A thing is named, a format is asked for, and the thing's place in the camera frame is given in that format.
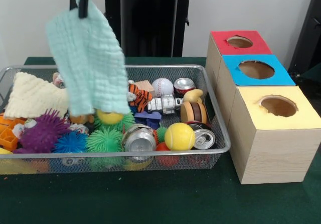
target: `table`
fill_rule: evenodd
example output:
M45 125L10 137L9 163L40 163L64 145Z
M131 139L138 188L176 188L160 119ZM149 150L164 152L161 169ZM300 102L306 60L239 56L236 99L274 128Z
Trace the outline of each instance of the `table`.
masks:
M130 58L127 64L204 66L205 59ZM226 153L211 170L7 175L0 187L0 224L321 222L320 153L303 183L240 185Z

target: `white wall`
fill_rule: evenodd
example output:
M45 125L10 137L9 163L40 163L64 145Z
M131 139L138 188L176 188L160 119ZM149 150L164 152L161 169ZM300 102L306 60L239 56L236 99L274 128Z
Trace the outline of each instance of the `white wall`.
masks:
M94 0L104 11L104 0ZM289 64L310 0L190 0L184 56L206 56L211 30L258 30ZM45 24L69 0L0 0L0 68L50 56Z
M205 56L210 31L257 30L288 67L310 0L190 0L183 54Z

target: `green toy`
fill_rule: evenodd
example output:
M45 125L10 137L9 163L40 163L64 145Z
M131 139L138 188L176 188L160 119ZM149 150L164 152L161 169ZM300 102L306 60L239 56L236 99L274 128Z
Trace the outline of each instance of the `green toy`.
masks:
M107 125L104 124L100 118L98 118L97 116L95 116L95 129L97 130L102 130L102 129L115 129L120 131L121 133L123 133L123 128L125 126L125 130L127 131L129 129L130 126L132 126L135 123L135 118L132 115L132 113L130 112L127 115L124 115L124 118L119 121L118 123L114 124L114 125Z
M166 127L159 127L157 129L157 137L158 137L158 142L164 142L165 141L165 132L167 128Z
M115 129L96 130L87 139L87 152L121 152L122 133ZM89 165L94 171L100 171L104 168L110 168L115 165L121 165L123 157L95 157L88 158Z

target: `blue box top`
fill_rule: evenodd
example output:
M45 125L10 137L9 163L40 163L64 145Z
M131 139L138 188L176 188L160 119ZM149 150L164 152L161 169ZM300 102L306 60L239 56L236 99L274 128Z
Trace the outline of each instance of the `blue box top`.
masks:
M237 86L295 86L274 55L222 57Z

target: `red ball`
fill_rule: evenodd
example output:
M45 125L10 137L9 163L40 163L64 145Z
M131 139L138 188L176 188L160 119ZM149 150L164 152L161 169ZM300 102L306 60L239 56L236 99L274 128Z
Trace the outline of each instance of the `red ball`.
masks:
M170 151L170 149L167 148L165 142L161 142L160 144L158 144L156 150ZM178 155L156 156L156 158L161 165L164 165L166 167L176 165L180 160L180 157Z

